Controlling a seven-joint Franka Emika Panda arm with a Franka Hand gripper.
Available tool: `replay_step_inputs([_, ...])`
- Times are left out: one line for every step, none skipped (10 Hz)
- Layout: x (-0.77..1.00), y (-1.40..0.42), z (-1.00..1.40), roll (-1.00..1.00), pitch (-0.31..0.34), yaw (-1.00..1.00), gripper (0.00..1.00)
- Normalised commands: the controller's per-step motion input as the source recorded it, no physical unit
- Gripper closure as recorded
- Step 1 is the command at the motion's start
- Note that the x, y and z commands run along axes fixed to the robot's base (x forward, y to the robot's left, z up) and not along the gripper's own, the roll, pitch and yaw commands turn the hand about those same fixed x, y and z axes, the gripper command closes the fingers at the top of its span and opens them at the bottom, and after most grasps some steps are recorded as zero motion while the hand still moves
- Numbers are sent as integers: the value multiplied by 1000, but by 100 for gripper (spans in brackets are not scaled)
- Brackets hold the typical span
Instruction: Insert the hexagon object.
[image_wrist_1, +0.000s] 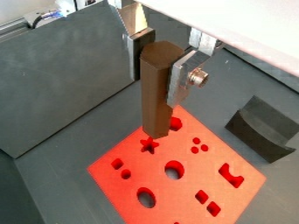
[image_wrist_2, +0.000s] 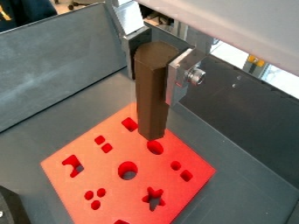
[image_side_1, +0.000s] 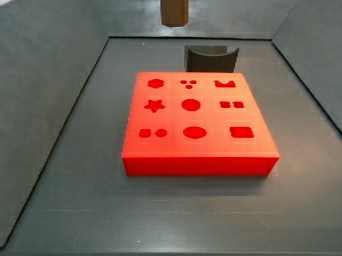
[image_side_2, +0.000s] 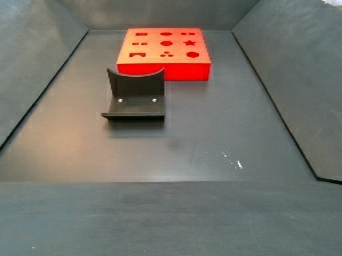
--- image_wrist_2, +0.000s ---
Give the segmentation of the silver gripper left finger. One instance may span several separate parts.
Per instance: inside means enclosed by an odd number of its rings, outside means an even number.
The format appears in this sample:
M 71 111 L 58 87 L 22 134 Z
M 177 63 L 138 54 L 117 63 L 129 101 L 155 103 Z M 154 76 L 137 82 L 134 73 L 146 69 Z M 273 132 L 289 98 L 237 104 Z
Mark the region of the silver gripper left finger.
M 145 24 L 139 3 L 135 0 L 106 0 L 106 5 L 126 52 L 129 77 L 134 80 L 137 48 L 151 41 L 151 29 Z

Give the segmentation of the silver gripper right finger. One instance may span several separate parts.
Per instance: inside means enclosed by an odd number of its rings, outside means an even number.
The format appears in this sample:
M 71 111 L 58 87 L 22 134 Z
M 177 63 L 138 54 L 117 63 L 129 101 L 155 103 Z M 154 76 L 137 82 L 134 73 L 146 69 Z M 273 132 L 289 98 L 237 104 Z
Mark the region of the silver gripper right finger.
M 174 106 L 186 96 L 189 86 L 198 87 L 206 78 L 201 69 L 207 54 L 197 48 L 189 48 L 170 62 L 167 71 L 166 103 Z

